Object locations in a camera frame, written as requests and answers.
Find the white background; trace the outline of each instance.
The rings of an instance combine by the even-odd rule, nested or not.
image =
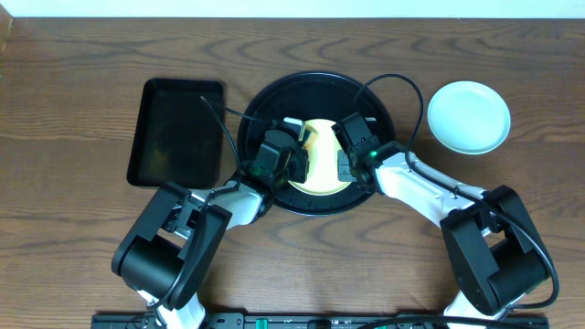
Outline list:
[[[585,17],[585,0],[0,0],[0,4],[14,17]]]

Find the black tray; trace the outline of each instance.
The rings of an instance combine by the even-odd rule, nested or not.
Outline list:
[[[217,81],[151,79],[143,97],[126,179],[133,186],[174,181],[212,187],[219,175],[222,131],[200,100],[223,104]],[[223,111],[218,113],[223,120]]]
[[[384,105],[369,89],[354,104],[362,83],[329,72],[301,72],[273,82],[250,103],[246,114],[282,120],[292,117],[304,121],[328,119],[339,122],[359,112],[378,120],[378,137],[382,143],[395,139],[394,127]],[[252,160],[260,148],[266,125],[242,121],[238,131],[239,157]],[[276,193],[274,204],[304,215],[333,215],[347,211],[366,201],[372,193],[352,183],[331,196],[311,196],[290,184]]]

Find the pale yellow plate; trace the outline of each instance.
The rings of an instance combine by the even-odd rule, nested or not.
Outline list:
[[[329,196],[351,184],[337,179],[337,151],[341,150],[341,145],[331,129],[334,124],[326,119],[305,122],[305,129],[311,131],[303,145],[309,154],[307,181],[304,184],[289,181],[299,191],[313,196]]]

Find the black pan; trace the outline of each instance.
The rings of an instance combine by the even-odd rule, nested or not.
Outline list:
[[[392,120],[386,108],[371,90],[364,90],[353,99],[362,83],[349,77],[329,72],[301,72],[281,78],[266,87],[252,100],[246,114],[262,119],[282,120],[292,117],[308,121],[328,119],[339,122],[359,112],[363,117],[378,121],[378,138],[382,143],[395,139]],[[243,120],[239,126],[238,149],[242,161],[256,156],[265,124]],[[347,211],[366,201],[372,193],[352,183],[331,196],[305,194],[290,184],[276,193],[274,204],[303,215],[333,215]]]

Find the wooden surface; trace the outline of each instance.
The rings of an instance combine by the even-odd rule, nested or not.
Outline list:
[[[0,5],[0,68],[2,68],[2,55],[4,54],[4,49],[6,46],[6,41],[8,40],[8,35],[10,34],[12,22],[13,19],[10,14],[8,14],[6,9]]]
[[[87,328],[97,311],[139,311],[111,273],[121,238],[154,190],[126,167],[142,87],[152,77],[218,79],[244,110],[300,70],[365,81],[399,72],[426,101],[476,80],[512,114],[489,154],[454,154],[423,124],[414,151],[469,184],[513,187],[561,279],[542,312],[585,326],[585,24],[556,20],[17,19],[0,82],[0,327]],[[416,97],[397,80],[372,87],[406,142]],[[232,134],[239,119],[227,116]],[[223,173],[233,169],[229,150]],[[338,216],[274,208],[223,239],[200,297],[249,312],[438,312],[457,293],[441,232],[374,196]],[[524,302],[548,297],[542,285]]]

